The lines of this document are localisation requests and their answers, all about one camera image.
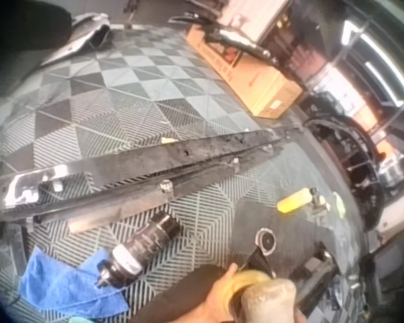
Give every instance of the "person's hand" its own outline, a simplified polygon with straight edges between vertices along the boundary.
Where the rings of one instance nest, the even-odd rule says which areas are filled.
[[[207,299],[205,300],[205,309],[213,318],[213,322],[220,323],[234,320],[229,312],[225,311],[223,307],[224,301],[222,300],[222,292],[232,276],[236,274],[237,270],[238,265],[231,264],[228,271],[214,283],[207,296]]]
[[[295,323],[308,323],[307,318],[300,310],[295,310]]]

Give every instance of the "checkered floor tile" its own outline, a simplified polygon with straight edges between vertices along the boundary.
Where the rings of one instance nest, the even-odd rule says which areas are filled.
[[[114,36],[111,48],[84,52],[39,70],[5,99],[6,104],[13,105],[13,114],[3,127],[0,175],[157,145],[162,137],[187,140],[260,128],[228,86],[186,44],[183,34],[147,27],[115,32]],[[184,234],[126,290],[131,311],[105,322],[126,322],[154,295],[201,264],[224,266],[240,199],[273,206],[303,185],[314,184],[335,205],[316,166],[297,144],[291,143],[280,157],[163,206],[183,223]],[[65,187],[62,194],[45,188],[45,202],[104,189],[94,187],[86,174],[68,179]],[[63,221],[39,225],[28,243],[77,266],[98,248],[112,248],[125,241],[129,232],[153,212],[82,234],[70,234]],[[348,272],[361,248],[356,243],[358,229],[354,224],[340,220],[335,208],[323,221],[308,212],[299,216],[335,233],[337,239],[331,247],[341,272]],[[83,248],[76,250],[76,244]],[[18,296],[15,287],[19,278],[10,259],[7,248],[0,250],[0,286],[6,286],[1,294],[7,301]],[[349,299],[351,294],[344,293],[344,299]],[[319,306],[310,323],[344,323],[357,313],[350,307],[328,318],[331,313]],[[53,311],[38,313],[22,299],[12,310],[20,313],[19,322],[68,319]]]

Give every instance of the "orange cardboard box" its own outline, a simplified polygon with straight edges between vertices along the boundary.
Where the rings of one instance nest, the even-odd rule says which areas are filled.
[[[254,116],[278,118],[302,93],[274,67],[233,47],[206,44],[204,33],[193,26],[187,42],[220,74]]]

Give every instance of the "tan glove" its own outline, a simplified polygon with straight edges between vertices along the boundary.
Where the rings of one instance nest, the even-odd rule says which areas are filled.
[[[274,279],[249,287],[241,297],[246,323],[306,323],[294,309],[295,285],[287,279]]]

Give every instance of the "black spray can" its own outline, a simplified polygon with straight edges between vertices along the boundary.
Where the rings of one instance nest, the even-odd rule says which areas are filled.
[[[121,288],[131,284],[150,260],[180,232],[178,222],[160,211],[127,242],[114,248],[110,260],[98,264],[98,287]]]

